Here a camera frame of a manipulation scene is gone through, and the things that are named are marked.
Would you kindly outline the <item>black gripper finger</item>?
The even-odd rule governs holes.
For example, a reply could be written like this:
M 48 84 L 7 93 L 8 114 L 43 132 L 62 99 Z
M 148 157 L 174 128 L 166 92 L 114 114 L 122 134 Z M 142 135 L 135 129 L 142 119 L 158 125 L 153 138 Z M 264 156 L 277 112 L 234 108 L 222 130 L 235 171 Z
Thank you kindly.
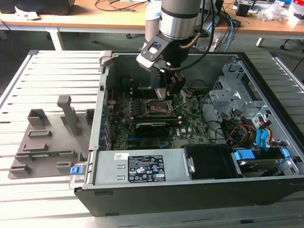
M 179 71 L 168 73 L 166 76 L 166 100 L 171 100 L 173 95 L 178 94 L 185 82 L 186 79 Z
M 167 71 L 160 71 L 159 72 L 159 88 L 164 88 L 165 90 L 167 90 L 168 88 L 168 72 Z

